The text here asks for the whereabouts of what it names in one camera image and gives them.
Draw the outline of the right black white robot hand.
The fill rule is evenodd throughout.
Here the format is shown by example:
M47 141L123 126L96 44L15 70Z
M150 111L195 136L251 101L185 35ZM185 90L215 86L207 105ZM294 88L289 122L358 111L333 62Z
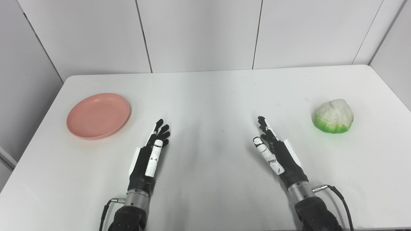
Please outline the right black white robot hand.
M253 138L253 144L288 191L308 186L309 180L288 140L280 140L263 116L258 116L261 136Z

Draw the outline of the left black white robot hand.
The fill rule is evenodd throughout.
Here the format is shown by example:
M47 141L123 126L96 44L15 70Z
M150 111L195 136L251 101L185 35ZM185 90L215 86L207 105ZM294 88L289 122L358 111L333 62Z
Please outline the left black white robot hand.
M155 187L155 174L162 149L168 145L171 135L170 126L163 119L156 122L148 142L138 152L135 167L130 174L127 190L143 191L152 195Z

